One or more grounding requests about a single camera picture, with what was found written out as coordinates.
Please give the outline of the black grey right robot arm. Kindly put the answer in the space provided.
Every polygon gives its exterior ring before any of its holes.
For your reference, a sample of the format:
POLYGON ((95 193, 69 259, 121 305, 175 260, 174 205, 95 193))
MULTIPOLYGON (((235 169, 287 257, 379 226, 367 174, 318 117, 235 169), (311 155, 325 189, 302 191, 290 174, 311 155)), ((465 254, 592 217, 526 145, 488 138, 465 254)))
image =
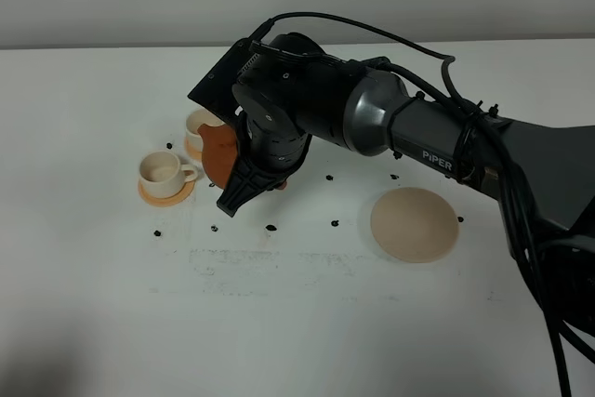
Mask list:
POLYGON ((218 207, 234 215, 281 186, 320 138, 364 156, 391 151, 496 199, 509 251, 544 312, 554 356, 594 330, 590 126, 552 128, 484 111, 385 57, 341 60, 300 33, 236 42, 192 99, 234 131, 218 207))

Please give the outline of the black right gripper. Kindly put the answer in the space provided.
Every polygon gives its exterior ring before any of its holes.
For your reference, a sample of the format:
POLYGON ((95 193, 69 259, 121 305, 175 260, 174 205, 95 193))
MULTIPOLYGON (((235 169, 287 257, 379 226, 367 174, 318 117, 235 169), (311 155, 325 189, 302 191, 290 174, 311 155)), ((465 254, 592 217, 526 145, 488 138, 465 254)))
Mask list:
POLYGON ((218 208, 233 218, 239 208, 283 183, 300 168, 311 135, 298 127, 290 114, 273 106, 244 106, 236 127, 238 155, 218 208))

